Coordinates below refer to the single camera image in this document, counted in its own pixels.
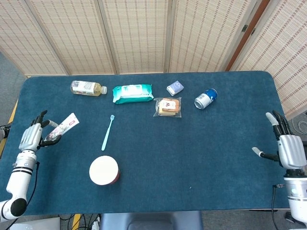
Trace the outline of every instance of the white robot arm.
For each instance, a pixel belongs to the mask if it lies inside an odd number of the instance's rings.
[[[288,193],[292,217],[307,226],[307,176],[303,167],[307,165],[303,142],[293,135],[288,121],[278,112],[266,113],[271,122],[277,140],[278,155],[267,154],[253,147],[253,151],[262,158],[278,161],[286,169],[283,176]]]
[[[25,212],[30,179],[35,165],[37,164],[36,170],[39,166],[39,163],[36,162],[35,152],[40,147],[54,145],[61,139],[61,136],[58,136],[54,141],[43,141],[43,128],[50,123],[49,120],[43,122],[46,113],[47,111],[43,111],[24,131],[19,145],[21,153],[18,154],[16,162],[13,164],[13,171],[6,187],[6,191],[12,194],[12,198],[0,202],[0,222],[16,219]]]

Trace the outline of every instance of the bottle cap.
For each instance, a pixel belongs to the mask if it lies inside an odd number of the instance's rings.
[[[101,94],[106,94],[106,93],[107,93],[107,87],[101,86]]]

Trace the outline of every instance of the soda can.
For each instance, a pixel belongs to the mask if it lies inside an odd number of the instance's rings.
[[[204,109],[210,105],[217,98],[217,91],[215,89],[207,89],[197,98],[195,98],[194,104],[199,109]]]

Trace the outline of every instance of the table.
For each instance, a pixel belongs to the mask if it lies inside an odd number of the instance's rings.
[[[96,81],[109,92],[75,95],[73,80]],[[154,101],[112,103],[115,86],[152,84],[154,97],[167,97],[166,86],[176,80],[185,87],[175,96],[182,97],[182,118],[153,117]],[[199,110],[194,99],[208,88],[218,98]],[[265,112],[282,108],[266,72],[34,77],[23,85],[0,161],[0,200],[10,198],[5,188],[23,131],[45,109],[46,119],[60,123],[74,112],[80,124],[37,152],[37,188],[26,215],[270,208],[272,185],[283,182],[284,169],[251,150],[277,150]],[[115,120],[102,152],[111,114]],[[119,164],[113,185],[89,178],[90,164],[101,155]],[[284,189],[277,191],[275,206],[288,207]]]

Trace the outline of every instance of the paper cup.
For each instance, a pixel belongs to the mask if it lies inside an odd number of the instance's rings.
[[[97,185],[115,183],[119,178],[117,162],[110,156],[96,158],[90,166],[90,178]]]

